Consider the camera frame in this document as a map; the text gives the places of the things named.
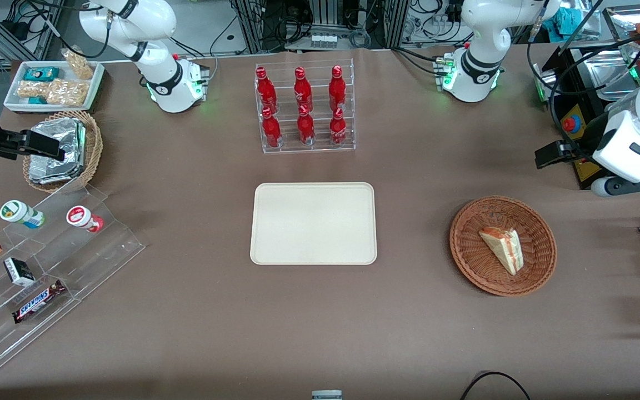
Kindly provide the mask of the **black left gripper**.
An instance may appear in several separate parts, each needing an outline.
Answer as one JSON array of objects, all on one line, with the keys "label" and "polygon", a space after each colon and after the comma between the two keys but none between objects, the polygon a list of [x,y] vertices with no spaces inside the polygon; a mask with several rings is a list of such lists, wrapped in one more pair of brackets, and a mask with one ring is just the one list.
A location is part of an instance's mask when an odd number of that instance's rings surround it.
[{"label": "black left gripper", "polygon": [[594,152],[597,151],[608,123],[608,112],[602,112],[598,117],[592,118],[588,123],[584,117],[578,113],[571,114],[575,124],[579,122],[582,129],[582,136],[576,140],[579,150],[574,150],[569,142],[558,140],[547,144],[535,151],[535,165],[537,169],[544,169],[548,166],[561,162],[584,161],[596,163]]}]

